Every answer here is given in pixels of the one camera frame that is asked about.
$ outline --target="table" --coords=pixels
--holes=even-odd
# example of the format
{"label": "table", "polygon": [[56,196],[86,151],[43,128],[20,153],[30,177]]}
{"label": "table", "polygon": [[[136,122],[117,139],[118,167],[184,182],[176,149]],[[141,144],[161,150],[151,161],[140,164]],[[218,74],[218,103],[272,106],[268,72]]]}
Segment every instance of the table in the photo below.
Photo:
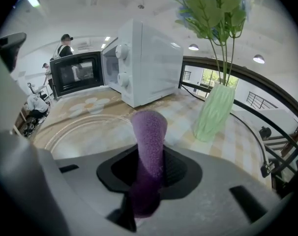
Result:
{"label": "table", "polygon": [[[130,117],[136,111],[152,109],[168,121],[165,144],[228,160],[271,188],[271,177],[263,178],[260,173],[263,157],[258,142],[250,130],[232,115],[212,141],[203,143],[195,139],[192,125],[202,104],[203,101],[182,89],[135,109],[124,103],[120,94],[110,88],[82,92],[62,98],[55,104],[33,143],[39,148],[51,150],[55,159],[101,153],[135,144]],[[73,128],[92,118],[95,126],[88,125],[80,131]],[[247,122],[262,144],[259,132],[250,122],[243,121]],[[54,145],[57,140],[61,141],[61,137],[63,142]]]}

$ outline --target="white ceiling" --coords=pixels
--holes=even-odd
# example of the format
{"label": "white ceiling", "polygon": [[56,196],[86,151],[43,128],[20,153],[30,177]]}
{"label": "white ceiling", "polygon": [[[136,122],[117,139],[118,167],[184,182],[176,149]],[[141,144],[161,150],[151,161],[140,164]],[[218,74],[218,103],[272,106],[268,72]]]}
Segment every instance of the white ceiling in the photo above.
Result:
{"label": "white ceiling", "polygon": [[[298,33],[295,25],[277,0],[254,1],[249,22],[246,22],[242,37],[236,42],[235,63],[260,73],[286,73],[289,65],[298,72]],[[0,36],[19,31],[27,34],[20,57],[44,47],[53,53],[60,37],[65,33],[74,37],[72,47],[75,51],[83,47],[91,51],[100,50],[104,38],[116,37],[120,26],[130,18],[142,20],[171,36],[184,47],[185,55],[213,57],[207,40],[197,39],[194,33],[174,23],[178,4],[173,0],[39,2],[40,6],[37,8],[33,8],[27,0],[17,2],[16,8],[12,10],[0,31]],[[188,50],[187,47],[192,43],[197,44],[200,50]],[[253,62],[255,54],[264,56],[264,66]]]}

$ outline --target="green vase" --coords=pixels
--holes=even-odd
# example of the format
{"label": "green vase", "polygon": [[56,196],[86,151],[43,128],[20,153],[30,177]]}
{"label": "green vase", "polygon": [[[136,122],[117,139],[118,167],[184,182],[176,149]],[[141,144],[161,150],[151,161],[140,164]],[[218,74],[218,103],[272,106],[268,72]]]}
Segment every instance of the green vase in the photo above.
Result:
{"label": "green vase", "polygon": [[223,84],[214,86],[194,123],[193,133],[196,139],[208,142],[223,128],[232,109],[234,95],[234,88]]}

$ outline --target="black cap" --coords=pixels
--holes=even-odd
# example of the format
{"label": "black cap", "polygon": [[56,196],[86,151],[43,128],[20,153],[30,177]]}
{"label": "black cap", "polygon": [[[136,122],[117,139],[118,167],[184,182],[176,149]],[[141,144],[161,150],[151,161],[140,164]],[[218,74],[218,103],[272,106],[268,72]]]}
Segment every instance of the black cap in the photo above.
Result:
{"label": "black cap", "polygon": [[73,37],[69,36],[69,34],[64,34],[64,35],[60,38],[60,40],[61,40],[61,41],[64,41],[66,38],[70,38],[70,40],[73,40],[73,39],[74,39]]}

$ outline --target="person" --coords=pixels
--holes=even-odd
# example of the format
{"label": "person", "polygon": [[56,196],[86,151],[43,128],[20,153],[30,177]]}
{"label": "person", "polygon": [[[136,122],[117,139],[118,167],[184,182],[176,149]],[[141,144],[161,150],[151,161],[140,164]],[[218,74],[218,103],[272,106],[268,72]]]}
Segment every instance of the person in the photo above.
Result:
{"label": "person", "polygon": [[53,91],[53,79],[52,79],[52,73],[51,73],[51,68],[50,68],[50,65],[48,63],[44,63],[42,68],[45,68],[46,71],[45,71],[45,80],[44,80],[44,83],[43,85],[45,85],[45,82],[46,80],[49,81],[49,85],[50,85],[50,88],[51,90]]}
{"label": "person", "polygon": [[30,116],[40,119],[39,123],[42,123],[45,117],[48,115],[49,106],[39,96],[32,93],[27,98],[26,109],[30,111]]}
{"label": "person", "polygon": [[[72,52],[70,49],[70,44],[71,44],[72,39],[73,38],[70,37],[69,34],[64,34],[60,38],[61,46],[59,46],[57,49],[58,58],[72,55]],[[75,76],[74,76],[74,72],[73,72],[71,65],[61,67],[60,71],[61,71],[61,79],[62,79],[64,86],[75,82]]]}

